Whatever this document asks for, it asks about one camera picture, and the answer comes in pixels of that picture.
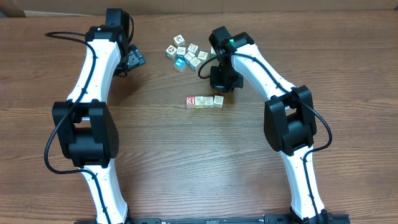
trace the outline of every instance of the cube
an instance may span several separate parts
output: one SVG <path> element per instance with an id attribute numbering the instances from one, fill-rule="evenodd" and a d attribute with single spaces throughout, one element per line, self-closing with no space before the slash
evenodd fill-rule
<path id="1" fill-rule="evenodd" d="M 177 49 L 175 47 L 173 47 L 173 45 L 170 45 L 169 47 L 167 47 L 166 49 L 166 55 L 173 59 L 176 55 L 177 55 Z"/>
<path id="2" fill-rule="evenodd" d="M 177 59 L 174 63 L 174 68 L 177 69 L 178 71 L 182 72 L 184 71 L 185 68 L 185 61 L 182 59 Z"/>
<path id="3" fill-rule="evenodd" d="M 205 97 L 196 96 L 195 97 L 195 108 L 204 108 L 205 107 Z"/>
<path id="4" fill-rule="evenodd" d="M 188 109 L 195 108 L 195 97 L 194 96 L 188 96 L 187 99 L 185 100 L 185 104 Z"/>
<path id="5" fill-rule="evenodd" d="M 196 46 L 195 44 L 190 44 L 188 47 L 188 51 L 192 52 L 195 54 L 195 56 L 198 56 L 199 53 L 199 47 Z"/>
<path id="6" fill-rule="evenodd" d="M 176 36 L 176 37 L 174 37 L 174 44 L 177 47 L 185 46 L 185 40 L 184 40 L 184 38 L 182 38 L 181 34 Z"/>
<path id="7" fill-rule="evenodd" d="M 215 56 L 217 56 L 217 54 L 216 54 L 216 52 L 215 52 L 215 50 L 214 50 L 214 48 L 213 48 L 213 47 L 211 47 L 211 50 L 210 50 L 210 55 L 211 55 L 211 57 L 215 57 Z"/>
<path id="8" fill-rule="evenodd" d="M 186 48 L 185 47 L 178 47 L 177 48 L 177 58 L 184 60 Z"/>
<path id="9" fill-rule="evenodd" d="M 195 54 L 193 54 L 192 52 L 189 52 L 184 56 L 184 60 L 185 62 L 190 66 L 190 61 L 195 57 Z"/>
<path id="10" fill-rule="evenodd" d="M 200 68 L 200 64 L 201 64 L 200 60 L 199 60 L 198 58 L 196 58 L 196 57 L 194 57 L 194 58 L 189 62 L 189 66 L 191 66 L 191 68 L 192 68 L 194 71 L 197 71 L 197 70 Z"/>
<path id="11" fill-rule="evenodd" d="M 214 107 L 213 97 L 212 96 L 205 97 L 205 108 L 213 108 L 213 107 Z"/>
<path id="12" fill-rule="evenodd" d="M 208 53 L 200 51 L 200 52 L 199 52 L 199 55 L 198 55 L 198 58 L 199 58 L 202 62 L 206 62 L 206 60 L 207 60 L 207 55 L 208 55 Z"/>
<path id="13" fill-rule="evenodd" d="M 214 107 L 223 107 L 224 97 L 223 96 L 214 96 Z"/>

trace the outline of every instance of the cable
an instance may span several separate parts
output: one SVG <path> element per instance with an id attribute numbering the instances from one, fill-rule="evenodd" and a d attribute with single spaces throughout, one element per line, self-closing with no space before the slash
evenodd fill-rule
<path id="1" fill-rule="evenodd" d="M 60 122 L 56 125 L 56 127 L 54 128 L 54 130 L 52 131 L 52 133 L 51 133 L 51 135 L 49 137 L 49 140 L 47 141 L 47 145 L 45 146 L 45 150 L 44 150 L 44 163 L 47 166 L 47 168 L 51 172 L 53 172 L 55 174 L 76 174 L 76 173 L 80 173 L 80 172 L 86 172 L 86 173 L 90 174 L 91 178 L 95 181 L 95 185 L 97 187 L 99 200 L 101 202 L 101 206 L 103 208 L 103 212 L 105 213 L 105 216 L 106 216 L 106 219 L 107 219 L 108 223 L 111 224 L 111 219 L 109 217 L 108 211 L 106 210 L 104 199 L 103 199 L 103 196 L 102 196 L 102 193 L 101 193 L 100 183 L 98 182 L 96 174 L 94 174 L 92 171 L 86 170 L 86 169 L 56 170 L 50 165 L 50 162 L 49 162 L 49 150 L 50 150 L 51 143 L 54 140 L 54 137 L 55 137 L 58 129 L 60 128 L 61 124 L 72 113 L 72 111 L 76 108 L 77 104 L 79 104 L 79 102 L 83 98 L 84 94 L 86 93 L 88 84 L 90 83 L 90 80 L 91 80 L 91 78 L 93 76 L 95 63 L 96 63 L 96 59 L 97 59 L 94 48 L 90 44 L 88 44 L 87 42 L 85 42 L 83 40 L 80 40 L 80 39 L 76 39 L 76 38 L 72 38 L 72 37 L 64 37 L 64 36 L 59 36 L 59 35 L 55 35 L 55 34 L 71 34 L 71 35 L 85 36 L 84 34 L 75 33 L 75 32 L 48 32 L 48 33 L 46 33 L 44 35 L 46 37 L 53 37 L 53 38 L 63 39 L 63 40 L 71 40 L 71 41 L 79 42 L 81 44 L 86 45 L 93 53 L 93 64 L 91 65 L 90 73 L 88 74 L 87 81 L 86 81 L 84 87 L 81 89 L 81 93 L 80 93 L 79 97 L 76 99 L 76 102 L 70 107 L 70 109 L 67 111 L 67 113 L 63 116 L 63 118 L 60 120 Z"/>
<path id="2" fill-rule="evenodd" d="M 244 58 L 251 59 L 251 60 L 253 60 L 254 62 L 257 62 L 257 63 L 266 71 L 266 73 L 267 73 L 268 76 L 271 78 L 271 80 L 275 83 L 275 85 L 277 86 L 277 88 L 280 88 L 280 89 L 281 89 L 283 92 L 285 92 L 286 94 L 290 94 L 290 92 L 287 91 L 285 88 L 283 88 L 283 86 L 275 79 L 275 77 L 271 74 L 271 72 L 268 70 L 268 68 L 267 68 L 262 62 L 260 62 L 260 61 L 259 61 L 257 58 L 255 58 L 255 57 L 252 57 L 252 56 L 250 56 L 250 55 L 245 55 L 245 54 L 239 54 L 239 53 L 223 54 L 223 55 L 218 55 L 217 57 L 213 57 L 213 58 L 207 60 L 205 63 L 203 63 L 203 65 L 202 65 L 202 66 L 199 68 L 199 70 L 198 70 L 198 76 L 199 76 L 199 78 L 201 78 L 201 79 L 210 78 L 210 75 L 208 75 L 208 76 L 206 76 L 206 77 L 203 77 L 203 76 L 200 75 L 200 72 L 201 72 L 202 68 L 203 68 L 205 65 L 207 65 L 209 62 L 211 62 L 211 61 L 213 61 L 213 60 L 215 60 L 215 59 L 224 58 L 224 57 L 230 57 L 230 56 L 240 56 L 240 57 L 244 57 Z M 307 181 L 309 197 L 311 198 L 311 201 L 312 201 L 313 209 L 314 209 L 314 211 L 315 211 L 315 216 L 317 217 L 317 222 L 319 222 L 319 219 L 318 219 L 318 209 L 317 209 L 317 206 L 315 205 L 315 200 L 314 200 L 314 197 L 313 197 L 313 194 L 312 194 L 312 190 L 311 190 L 311 185 L 310 185 L 310 178 L 309 178 L 309 176 L 308 176 L 308 170 L 307 170 L 307 156 L 308 156 L 310 153 L 317 152 L 317 151 L 321 151 L 321 150 L 326 149 L 327 147 L 330 146 L 331 140 L 332 140 L 331 129 L 330 129 L 329 125 L 326 123 L 326 121 L 322 118 L 322 116 L 320 116 L 320 114 L 318 114 L 318 112 L 316 112 L 316 111 L 315 111 L 313 108 L 311 108 L 309 105 L 307 105 L 307 104 L 304 103 L 302 100 L 300 100 L 299 98 L 297 98 L 295 95 L 291 94 L 291 96 L 293 97 L 293 99 L 294 99 L 295 101 L 297 101 L 297 102 L 300 103 L 302 106 L 304 106 L 304 107 L 306 107 L 307 109 L 309 109 L 309 110 L 321 121 L 321 123 L 325 126 L 325 128 L 326 128 L 326 130 L 327 130 L 327 132 L 328 132 L 328 135 L 329 135 L 329 140 L 328 140 L 328 142 L 327 142 L 324 146 L 321 146 L 321 147 L 318 147 L 318 148 L 309 150 L 309 151 L 308 151 L 307 153 L 305 153 L 304 156 L 303 156 L 304 173 L 305 173 L 305 179 L 306 179 L 306 181 Z"/>
<path id="3" fill-rule="evenodd" d="M 129 44 L 130 44 L 130 42 L 132 41 L 132 37 L 134 35 L 134 21 L 131 16 L 129 16 L 129 17 L 130 17 L 130 21 L 131 21 L 131 33 L 129 36 Z"/>

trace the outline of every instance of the wood grain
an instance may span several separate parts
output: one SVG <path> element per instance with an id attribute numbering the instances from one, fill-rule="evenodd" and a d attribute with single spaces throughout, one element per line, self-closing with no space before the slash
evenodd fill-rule
<path id="1" fill-rule="evenodd" d="M 119 130 L 119 183 L 133 217 L 200 218 L 287 213 L 283 163 L 262 130 L 264 105 L 245 81 L 223 109 L 187 110 L 190 95 L 212 95 L 208 80 L 173 68 L 172 37 L 210 51 L 220 26 L 246 31 L 274 68 L 311 89 L 333 131 L 316 153 L 318 188 L 328 211 L 352 223 L 398 218 L 398 13 L 291 12 L 135 16 L 134 42 L 147 63 L 116 77 L 108 105 Z M 55 175 L 43 162 L 51 107 L 74 87 L 85 47 L 49 39 L 86 32 L 104 17 L 0 19 L 0 223 L 72 223 L 95 218 L 80 175 Z M 318 123 L 316 145 L 326 141 Z M 71 169 L 58 140 L 58 169 Z"/>

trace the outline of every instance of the tabletop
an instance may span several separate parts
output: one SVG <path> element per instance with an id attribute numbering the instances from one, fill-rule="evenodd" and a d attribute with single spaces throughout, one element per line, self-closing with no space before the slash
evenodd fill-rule
<path id="1" fill-rule="evenodd" d="M 333 132 L 314 153 L 320 196 L 352 223 L 398 218 L 398 12 L 272 12 L 134 16 L 133 42 L 146 64 L 115 77 L 108 106 L 119 131 L 116 170 L 134 218 L 253 217 L 289 213 L 290 188 L 264 132 L 264 102 L 247 81 L 222 94 L 223 108 L 186 109 L 186 96 L 220 94 L 165 55 L 182 34 L 210 53 L 208 37 L 226 26 L 247 32 L 288 81 L 306 85 Z M 95 219 L 80 174 L 44 165 L 55 101 L 73 90 L 85 46 L 45 37 L 87 32 L 104 17 L 0 19 L 0 223 Z M 327 141 L 317 121 L 315 146 Z M 58 139 L 58 169 L 73 169 Z"/>

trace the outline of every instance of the white cube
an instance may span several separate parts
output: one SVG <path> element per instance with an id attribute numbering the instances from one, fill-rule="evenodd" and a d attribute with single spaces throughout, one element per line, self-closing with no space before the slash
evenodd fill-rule
<path id="1" fill-rule="evenodd" d="M 214 107 L 214 103 L 213 103 L 213 97 L 209 96 L 209 97 L 205 97 L 205 108 L 212 108 Z"/>
<path id="2" fill-rule="evenodd" d="M 194 70 L 197 71 L 200 68 L 200 60 L 194 57 L 191 61 L 189 61 L 189 66 Z"/>
<path id="3" fill-rule="evenodd" d="M 195 56 L 197 56 L 198 53 L 199 53 L 199 47 L 196 46 L 195 44 L 190 44 L 189 47 L 188 47 L 188 51 L 194 53 Z"/>
<path id="4" fill-rule="evenodd" d="M 177 58 L 184 60 L 185 51 L 187 49 L 185 47 L 178 47 L 177 48 Z"/>
<path id="5" fill-rule="evenodd" d="M 204 108 L 205 107 L 205 97 L 204 96 L 196 96 L 195 97 L 195 108 Z"/>
<path id="6" fill-rule="evenodd" d="M 217 54 L 216 54 L 216 52 L 214 51 L 214 48 L 213 48 L 213 47 L 211 47 L 210 54 L 211 54 L 211 57 L 217 56 Z"/>
<path id="7" fill-rule="evenodd" d="M 177 69 L 178 71 L 182 72 L 184 71 L 185 68 L 185 61 L 178 58 L 175 63 L 174 63 L 174 68 Z"/>
<path id="8" fill-rule="evenodd" d="M 214 107 L 223 107 L 224 97 L 223 96 L 214 96 Z"/>
<path id="9" fill-rule="evenodd" d="M 166 55 L 173 59 L 176 55 L 177 55 L 177 49 L 175 47 L 173 47 L 173 45 L 170 45 L 169 47 L 167 47 L 166 49 Z"/>
<path id="10" fill-rule="evenodd" d="M 181 34 L 174 37 L 174 43 L 177 47 L 185 46 L 185 40 L 182 38 Z"/>
<path id="11" fill-rule="evenodd" d="M 185 62 L 186 62 L 188 65 L 191 65 L 191 64 L 190 64 L 190 61 L 191 61 L 194 57 L 195 57 L 195 55 L 194 55 L 192 52 L 188 51 L 188 53 L 187 53 L 186 55 L 184 55 L 184 60 L 185 60 Z"/>
<path id="12" fill-rule="evenodd" d="M 200 51 L 200 52 L 199 52 L 199 55 L 198 55 L 198 58 L 199 58 L 202 62 L 206 62 L 206 60 L 207 60 L 207 55 L 208 55 L 208 53 Z"/>

